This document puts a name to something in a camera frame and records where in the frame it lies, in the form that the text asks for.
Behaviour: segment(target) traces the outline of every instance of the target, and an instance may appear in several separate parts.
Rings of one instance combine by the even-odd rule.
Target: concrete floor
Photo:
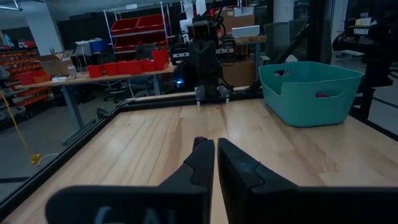
[[[333,61],[332,64],[343,66],[341,62]],[[352,61],[347,68],[364,72],[364,65],[359,61]],[[398,105],[398,80],[393,86],[378,88],[375,97]],[[115,104],[104,102],[102,98],[79,105],[80,113],[85,122],[96,118],[97,107],[111,111]],[[373,101],[369,120],[398,134],[398,110]],[[58,153],[64,150],[61,141],[74,131],[66,107],[53,107],[20,125],[30,150],[42,156]],[[30,164],[29,154],[22,147],[21,140],[15,129],[0,133],[0,179],[10,177],[29,177],[46,165],[51,159],[45,160],[40,167]],[[21,183],[0,184],[0,200],[15,190]]]

